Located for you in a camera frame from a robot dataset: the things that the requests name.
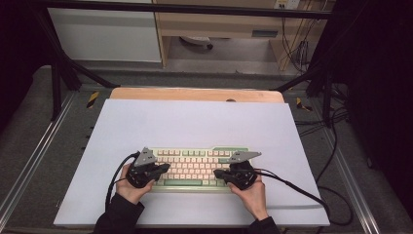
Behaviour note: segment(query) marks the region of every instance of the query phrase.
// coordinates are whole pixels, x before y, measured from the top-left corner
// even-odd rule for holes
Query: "person's left hand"
[[[121,178],[126,177],[130,165],[131,164],[126,164],[122,168]],[[116,192],[122,197],[124,197],[126,200],[128,200],[129,202],[136,205],[139,203],[142,196],[152,189],[152,186],[154,185],[154,183],[155,183],[155,179],[152,179],[151,181],[148,182],[148,184],[146,184],[145,187],[135,188],[128,182],[127,179],[122,179],[116,183]]]

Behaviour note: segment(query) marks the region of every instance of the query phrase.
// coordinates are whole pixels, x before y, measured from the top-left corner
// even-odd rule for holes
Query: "wrist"
[[[260,213],[255,213],[253,215],[254,215],[255,219],[257,219],[258,221],[261,221],[262,219],[265,219],[265,218],[269,217],[267,211],[260,212]]]
[[[139,198],[137,198],[136,196],[133,196],[130,193],[123,193],[123,192],[118,192],[118,194],[123,197],[125,200],[127,200],[128,202],[137,205],[139,203]]]

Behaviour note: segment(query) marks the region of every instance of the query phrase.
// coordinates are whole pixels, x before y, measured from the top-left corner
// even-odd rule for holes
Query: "electrical outlet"
[[[288,10],[297,10],[300,0],[288,0],[288,3],[285,5],[285,8]]]
[[[277,0],[274,9],[285,9],[288,0]]]

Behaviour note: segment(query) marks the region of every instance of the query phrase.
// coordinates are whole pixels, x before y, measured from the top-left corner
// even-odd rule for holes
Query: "wooden edge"
[[[186,88],[116,88],[111,99],[163,99],[163,100],[212,100],[238,102],[284,103],[282,94],[276,91],[213,90]]]

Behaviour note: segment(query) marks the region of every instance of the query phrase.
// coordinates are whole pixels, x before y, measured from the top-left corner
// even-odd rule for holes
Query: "black sleeve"
[[[97,220],[93,234],[132,234],[144,209],[140,202],[135,205],[116,193],[107,211]]]
[[[249,234],[280,234],[280,231],[272,217],[267,217],[261,221],[255,220],[248,228]]]

